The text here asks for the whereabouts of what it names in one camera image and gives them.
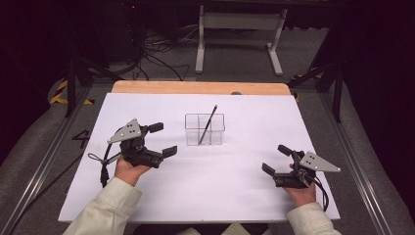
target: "pen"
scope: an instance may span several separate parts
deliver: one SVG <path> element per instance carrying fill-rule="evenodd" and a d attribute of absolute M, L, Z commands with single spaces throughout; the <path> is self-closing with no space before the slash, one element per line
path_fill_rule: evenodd
<path fill-rule="evenodd" d="M 199 145 L 201 145 L 201 144 L 202 144 L 202 141 L 203 141 L 203 140 L 204 140 L 204 138 L 205 138 L 205 134 L 207 133 L 208 126 L 210 125 L 210 122 L 211 122 L 211 118 L 213 117 L 214 112 L 216 112 L 216 109 L 217 109 L 217 105 L 215 105 L 215 106 L 214 106 L 213 111 L 211 112 L 211 115 L 210 115 L 210 117 L 208 118 L 208 121 L 207 121 L 207 126 L 205 127 L 205 131 L 204 131 L 204 133 L 202 134 L 202 138 L 201 138 L 201 140 L 199 141 Z"/>

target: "white paper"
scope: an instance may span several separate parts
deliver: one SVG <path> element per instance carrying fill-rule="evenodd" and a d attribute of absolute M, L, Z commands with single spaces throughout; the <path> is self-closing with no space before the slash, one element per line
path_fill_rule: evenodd
<path fill-rule="evenodd" d="M 222 145 L 187 146 L 186 114 L 225 116 Z M 293 162 L 278 151 L 283 144 L 293 150 L 315 153 L 299 108 L 292 96 L 248 95 L 107 95 L 85 154 L 70 186 L 59 221 L 73 221 L 102 189 L 101 164 L 88 153 L 104 157 L 107 140 L 133 118 L 141 125 L 164 123 L 164 130 L 149 133 L 146 147 L 161 152 L 177 145 L 175 156 L 140 177 L 143 192 L 131 216 L 137 223 L 272 222 L 286 220 L 291 198 L 276 188 L 262 163 L 277 172 L 289 172 Z M 119 152 L 113 144 L 109 156 Z M 114 175 L 115 164 L 108 166 Z M 326 214 L 340 218 L 323 173 L 318 176 L 330 198 Z M 322 205 L 322 195 L 317 190 Z"/>

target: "silver metal bracket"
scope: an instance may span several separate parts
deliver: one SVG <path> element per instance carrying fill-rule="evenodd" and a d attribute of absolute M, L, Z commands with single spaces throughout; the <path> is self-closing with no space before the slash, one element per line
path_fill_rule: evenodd
<path fill-rule="evenodd" d="M 117 131 L 113 137 L 111 137 L 107 143 L 114 144 L 115 142 L 133 139 L 141 136 L 140 125 L 138 124 L 137 118 L 130 121 L 126 126 L 122 127 Z"/>
<path fill-rule="evenodd" d="M 307 152 L 300 161 L 300 165 L 315 171 L 340 172 L 341 169 L 325 161 L 316 154 Z"/>

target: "human hand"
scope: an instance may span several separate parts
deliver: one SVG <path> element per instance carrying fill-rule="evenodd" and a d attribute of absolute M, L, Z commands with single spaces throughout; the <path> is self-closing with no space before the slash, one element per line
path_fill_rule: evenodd
<path fill-rule="evenodd" d="M 146 165 L 133 166 L 120 156 L 116 161 L 115 177 L 134 187 L 140 176 L 149 169 L 151 168 Z"/>
<path fill-rule="evenodd" d="M 283 188 L 294 201 L 296 208 L 301 207 L 306 204 L 316 202 L 316 191 L 315 184 L 311 183 L 308 188 Z"/>

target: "beige jacket sleeve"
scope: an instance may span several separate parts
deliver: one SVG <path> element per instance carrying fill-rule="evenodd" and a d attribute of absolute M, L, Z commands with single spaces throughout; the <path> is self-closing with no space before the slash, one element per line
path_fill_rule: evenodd
<path fill-rule="evenodd" d="M 311 203 L 296 208 L 287 214 L 296 235 L 339 235 L 332 221 L 323 212 L 318 203 Z"/>
<path fill-rule="evenodd" d="M 140 191 L 114 177 L 64 234 L 123 234 L 140 197 Z"/>

